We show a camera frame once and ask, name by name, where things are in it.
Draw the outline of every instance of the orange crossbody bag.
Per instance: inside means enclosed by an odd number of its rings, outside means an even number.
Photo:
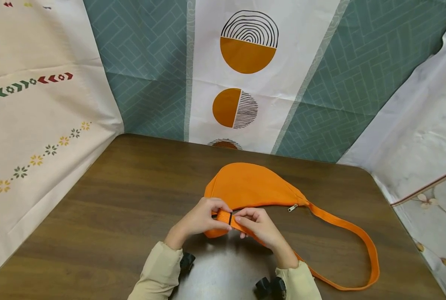
[[[312,275],[338,290],[364,290],[374,284],[379,278],[379,263],[376,247],[369,235],[358,226],[343,219],[331,215],[330,213],[316,207],[308,201],[306,197],[296,187],[287,183],[281,177],[266,167],[248,163],[233,163],[224,166],[208,183],[204,191],[205,197],[217,197],[223,199],[229,208],[233,210],[242,208],[255,208],[265,205],[291,206],[293,209],[298,206],[308,206],[310,211],[317,217],[335,226],[345,228],[358,235],[366,245],[371,262],[371,275],[368,283],[362,287],[342,287],[329,279],[309,269]],[[240,230],[255,240],[262,243],[247,228],[240,226],[229,212],[220,210],[216,220],[230,224],[236,230]],[[225,230],[210,230],[205,232],[207,237],[216,238],[227,234]],[[295,252],[299,260],[303,259]]]

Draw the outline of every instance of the bag strap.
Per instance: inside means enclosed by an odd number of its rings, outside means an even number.
[[[348,221],[345,221],[341,218],[336,217],[335,215],[331,215],[329,212],[326,212],[324,210],[322,210],[321,208],[318,208],[317,206],[313,205],[312,203],[308,204],[308,208],[310,209],[310,211],[317,216],[318,218],[321,218],[322,220],[333,224],[337,227],[341,227],[341,228],[345,228],[346,230],[351,231],[352,233],[355,233],[357,236],[359,236],[363,242],[366,245],[366,248],[368,249],[368,254],[370,257],[370,262],[371,262],[371,275],[370,278],[368,280],[368,283],[362,287],[342,287],[341,285],[338,285],[336,283],[334,283],[333,281],[330,281],[329,279],[327,279],[326,277],[320,275],[318,272],[314,271],[309,265],[308,268],[311,271],[311,274],[318,278],[321,279],[322,281],[326,282],[327,284],[331,285],[332,287],[338,289],[338,290],[343,290],[343,291],[347,291],[347,290],[364,290],[368,287],[370,287],[371,285],[373,285],[376,281],[378,281],[379,278],[379,274],[380,274],[380,269],[379,269],[379,262],[378,262],[378,253],[376,250],[376,246],[374,246],[373,241],[371,240],[371,238],[369,237],[369,235],[362,230],[360,227],[354,225],[353,223],[350,223]],[[252,231],[248,230],[248,228],[242,227],[241,225],[239,225],[238,223],[236,223],[236,221],[234,220],[234,216],[232,214],[230,214],[229,212],[225,212],[223,210],[219,210],[218,214],[217,214],[217,218],[216,220],[218,221],[222,221],[225,223],[228,223],[231,227],[235,228],[236,230],[242,231],[243,233],[248,234],[249,236],[253,237],[255,240],[257,240],[261,245],[264,246],[264,243],[258,239],[254,233],[252,233]],[[294,252],[296,257],[300,260],[303,261],[304,260],[301,258],[301,256],[299,256],[296,252]]]

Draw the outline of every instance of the sleeve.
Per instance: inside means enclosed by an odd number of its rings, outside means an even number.
[[[286,300],[321,300],[318,287],[305,262],[300,261],[296,269],[276,268],[276,276],[283,279],[286,285]]]
[[[163,242],[153,247],[146,259],[140,280],[128,300],[167,300],[178,285],[183,250],[173,250]]]

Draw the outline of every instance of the wooden table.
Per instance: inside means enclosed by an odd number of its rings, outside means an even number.
[[[362,227],[377,246],[381,276],[372,287],[341,292],[316,280],[323,299],[445,299],[392,208],[366,171],[344,165],[123,135],[106,149],[0,270],[0,300],[126,299],[157,241],[232,162],[264,165],[315,205]],[[364,244],[307,208],[267,211],[315,270],[341,285],[364,285]],[[271,252],[235,232],[185,244],[197,260],[175,300],[250,300],[274,274]]]

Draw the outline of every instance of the zipper pull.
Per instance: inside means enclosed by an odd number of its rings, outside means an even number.
[[[293,205],[292,207],[290,207],[290,208],[288,208],[288,211],[289,212],[292,212],[295,208],[297,208],[298,207],[298,205],[297,204],[295,204],[295,205]]]

